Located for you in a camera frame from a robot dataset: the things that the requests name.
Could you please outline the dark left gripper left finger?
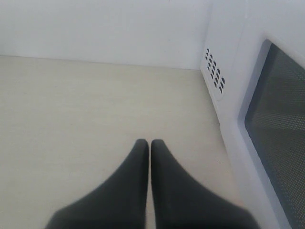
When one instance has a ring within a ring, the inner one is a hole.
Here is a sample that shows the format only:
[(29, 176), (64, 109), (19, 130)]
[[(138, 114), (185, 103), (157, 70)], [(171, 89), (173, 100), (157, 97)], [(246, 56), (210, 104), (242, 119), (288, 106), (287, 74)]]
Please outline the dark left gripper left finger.
[(149, 145), (133, 148), (117, 170), (99, 187), (56, 211), (48, 229), (143, 229), (149, 175)]

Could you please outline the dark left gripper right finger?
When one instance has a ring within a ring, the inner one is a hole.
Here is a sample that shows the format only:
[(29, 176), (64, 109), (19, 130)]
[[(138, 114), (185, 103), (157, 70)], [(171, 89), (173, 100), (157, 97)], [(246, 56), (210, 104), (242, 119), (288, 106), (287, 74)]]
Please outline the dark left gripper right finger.
[(165, 142), (151, 143), (151, 183), (158, 229), (257, 229), (253, 216), (197, 182)]

